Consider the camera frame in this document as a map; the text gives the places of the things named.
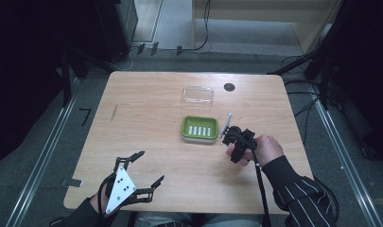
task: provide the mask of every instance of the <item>human hand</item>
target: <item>human hand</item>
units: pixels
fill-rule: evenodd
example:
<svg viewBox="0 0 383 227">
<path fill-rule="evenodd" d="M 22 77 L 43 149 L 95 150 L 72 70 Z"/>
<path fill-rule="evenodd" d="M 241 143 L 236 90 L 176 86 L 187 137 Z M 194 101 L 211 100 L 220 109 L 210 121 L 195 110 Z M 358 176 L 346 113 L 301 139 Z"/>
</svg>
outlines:
<svg viewBox="0 0 383 227">
<path fill-rule="evenodd" d="M 100 194 L 100 204 L 101 204 L 101 208 L 102 208 L 102 212 L 104 213 L 104 211 L 106 210 L 106 207 L 108 206 L 108 201 L 109 201 L 109 198 L 105 195 L 105 191 L 106 191 L 106 184 L 103 185 L 102 187 L 102 192 Z M 99 208 L 98 208 L 98 205 L 97 205 L 97 199 L 98 199 L 99 195 L 97 193 L 95 193 L 91 199 L 90 199 L 90 203 L 92 205 L 92 207 L 94 207 L 94 210 L 99 213 Z M 113 212 L 111 212 L 109 215 L 108 214 L 105 214 L 104 215 L 104 218 L 107 218 L 108 216 L 110 216 Z"/>
<path fill-rule="evenodd" d="M 277 140 L 273 138 L 273 136 L 261 135 L 258 138 L 255 138 L 254 140 L 257 144 L 256 150 L 254 152 L 261 167 L 263 167 L 270 161 L 284 155 L 282 146 Z M 232 155 L 234 149 L 235 144 L 230 144 L 229 147 L 227 147 L 226 154 L 229 156 Z M 246 166 L 250 160 L 253 160 L 253 154 L 250 149 L 247 149 L 244 152 L 244 155 L 242 156 L 239 163 L 242 166 Z"/>
<path fill-rule="evenodd" d="M 255 141 L 257 144 L 255 150 L 256 158 L 262 167 L 270 161 L 284 155 L 282 146 L 273 136 L 263 134 L 255 138 Z"/>
</svg>

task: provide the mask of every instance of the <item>clear plastic box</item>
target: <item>clear plastic box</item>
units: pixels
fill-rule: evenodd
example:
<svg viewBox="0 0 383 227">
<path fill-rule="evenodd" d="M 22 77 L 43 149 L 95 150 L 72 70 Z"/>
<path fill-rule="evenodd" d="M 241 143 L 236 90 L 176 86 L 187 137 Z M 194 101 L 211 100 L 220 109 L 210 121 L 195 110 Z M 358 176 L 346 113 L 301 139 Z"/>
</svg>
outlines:
<svg viewBox="0 0 383 227">
<path fill-rule="evenodd" d="M 183 102 L 195 106 L 212 106 L 214 103 L 214 90 L 209 87 L 185 86 Z"/>
</svg>

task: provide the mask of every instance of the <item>wooden table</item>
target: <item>wooden table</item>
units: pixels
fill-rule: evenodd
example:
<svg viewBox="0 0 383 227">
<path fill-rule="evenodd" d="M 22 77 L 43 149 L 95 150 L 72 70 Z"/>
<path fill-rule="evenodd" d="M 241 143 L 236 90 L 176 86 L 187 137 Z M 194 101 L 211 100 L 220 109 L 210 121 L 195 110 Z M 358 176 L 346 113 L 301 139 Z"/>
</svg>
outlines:
<svg viewBox="0 0 383 227">
<path fill-rule="evenodd" d="M 232 83 L 235 90 L 224 90 Z M 183 102 L 185 86 L 214 90 L 213 105 Z M 92 128 L 78 161 L 74 179 L 82 187 L 68 189 L 67 208 L 77 208 L 98 190 L 116 157 L 146 153 L 128 172 L 138 188 L 149 187 L 165 175 L 153 202 L 123 207 L 136 211 L 201 213 L 263 213 L 254 166 L 235 165 L 217 140 L 212 145 L 182 139 L 187 115 L 214 117 L 221 129 L 233 114 L 231 126 L 256 135 L 273 135 L 296 171 L 312 177 L 284 83 L 278 76 L 211 73 L 114 72 L 110 75 Z M 264 176 L 271 214 L 284 214 L 275 205 Z"/>
<path fill-rule="evenodd" d="M 206 2 L 207 0 L 192 2 L 192 47 L 195 45 L 195 20 L 204 18 Z M 341 0 L 214 0 L 211 2 L 209 18 L 291 23 L 303 52 L 308 53 L 317 45 L 327 24 L 332 23 L 341 2 Z"/>
</svg>

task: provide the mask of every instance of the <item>finger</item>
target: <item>finger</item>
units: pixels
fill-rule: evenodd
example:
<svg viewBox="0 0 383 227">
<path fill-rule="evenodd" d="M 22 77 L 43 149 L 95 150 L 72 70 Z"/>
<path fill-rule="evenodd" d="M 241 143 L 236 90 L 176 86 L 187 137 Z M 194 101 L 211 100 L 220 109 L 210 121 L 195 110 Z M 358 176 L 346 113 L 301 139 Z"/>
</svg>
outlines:
<svg viewBox="0 0 383 227">
<path fill-rule="evenodd" d="M 240 161 L 238 161 L 238 163 L 241 164 L 242 166 L 247 166 L 249 162 L 250 160 L 243 159 L 243 158 Z"/>
<path fill-rule="evenodd" d="M 229 144 L 229 147 L 226 149 L 226 154 L 232 156 L 233 150 L 235 150 L 235 144 Z"/>
<path fill-rule="evenodd" d="M 253 154 L 252 154 L 252 151 L 250 149 L 246 149 L 245 152 L 244 152 L 244 155 L 242 156 L 243 159 L 245 160 L 253 160 Z"/>
</svg>

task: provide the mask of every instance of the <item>green tray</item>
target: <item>green tray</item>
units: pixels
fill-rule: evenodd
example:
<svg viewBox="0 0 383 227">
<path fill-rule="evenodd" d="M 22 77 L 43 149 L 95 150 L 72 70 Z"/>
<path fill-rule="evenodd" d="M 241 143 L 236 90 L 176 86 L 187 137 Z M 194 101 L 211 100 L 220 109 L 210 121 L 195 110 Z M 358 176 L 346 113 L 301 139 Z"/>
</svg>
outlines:
<svg viewBox="0 0 383 227">
<path fill-rule="evenodd" d="M 186 141 L 214 143 L 218 137 L 218 121 L 211 117 L 186 116 L 182 137 Z"/>
</svg>

